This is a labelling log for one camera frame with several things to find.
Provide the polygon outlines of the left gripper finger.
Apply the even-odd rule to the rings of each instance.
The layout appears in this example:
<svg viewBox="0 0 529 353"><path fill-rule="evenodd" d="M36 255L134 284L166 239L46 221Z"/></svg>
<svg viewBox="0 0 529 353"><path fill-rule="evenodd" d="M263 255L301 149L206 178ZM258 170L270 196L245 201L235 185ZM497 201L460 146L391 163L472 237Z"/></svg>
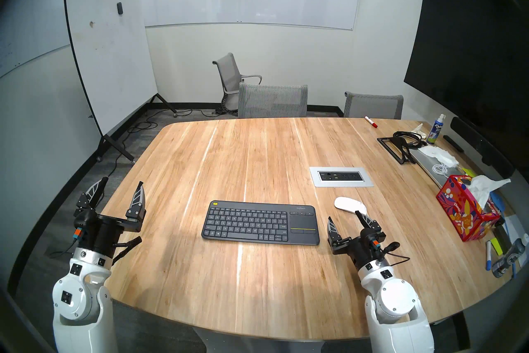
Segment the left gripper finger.
<svg viewBox="0 0 529 353"><path fill-rule="evenodd" d="M139 182L126 213L128 221L143 221L146 214L143 182Z"/></svg>
<svg viewBox="0 0 529 353"><path fill-rule="evenodd" d="M108 182L108 177L103 177L95 182L86 192L82 193L78 201L79 211L85 209L95 210L100 199L104 197L105 186Z"/></svg>

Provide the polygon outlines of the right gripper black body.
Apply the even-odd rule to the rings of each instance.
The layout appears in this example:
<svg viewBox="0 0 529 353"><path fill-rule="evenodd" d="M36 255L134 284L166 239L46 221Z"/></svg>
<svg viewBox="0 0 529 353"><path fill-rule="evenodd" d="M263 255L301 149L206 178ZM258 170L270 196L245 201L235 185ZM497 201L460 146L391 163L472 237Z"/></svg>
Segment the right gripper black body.
<svg viewBox="0 0 529 353"><path fill-rule="evenodd" d="M361 270L380 258L384 254L380 243L384 242L386 235L383 231L375 232L363 228L356 238L342 238L338 245L330 245L333 255L348 255L357 270Z"/></svg>

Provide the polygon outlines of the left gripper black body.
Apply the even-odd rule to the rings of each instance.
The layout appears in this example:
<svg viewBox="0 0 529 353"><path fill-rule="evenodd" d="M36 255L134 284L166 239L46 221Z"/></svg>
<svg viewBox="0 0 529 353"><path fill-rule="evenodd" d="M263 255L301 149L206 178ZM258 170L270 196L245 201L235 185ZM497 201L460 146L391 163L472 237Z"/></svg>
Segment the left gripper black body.
<svg viewBox="0 0 529 353"><path fill-rule="evenodd" d="M128 242L119 243L123 232L141 231L143 221L128 221L98 214L95 210L76 210L74 227L81 230L79 245L113 260L120 260L129 251L142 242L136 237Z"/></svg>

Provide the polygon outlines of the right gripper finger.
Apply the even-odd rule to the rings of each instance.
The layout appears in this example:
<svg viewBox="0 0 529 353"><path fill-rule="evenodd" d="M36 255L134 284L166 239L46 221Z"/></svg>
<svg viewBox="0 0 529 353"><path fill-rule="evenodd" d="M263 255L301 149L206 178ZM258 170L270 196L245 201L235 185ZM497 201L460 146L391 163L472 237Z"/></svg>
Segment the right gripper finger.
<svg viewBox="0 0 529 353"><path fill-rule="evenodd" d="M381 227L376 220L371 219L368 215L363 214L359 210L356 210L354 213L365 229L372 229L375 232L381 232Z"/></svg>
<svg viewBox="0 0 529 353"><path fill-rule="evenodd" d="M331 217L328 217L327 233L329 245L338 245L338 243L341 241L341 236L338 233Z"/></svg>

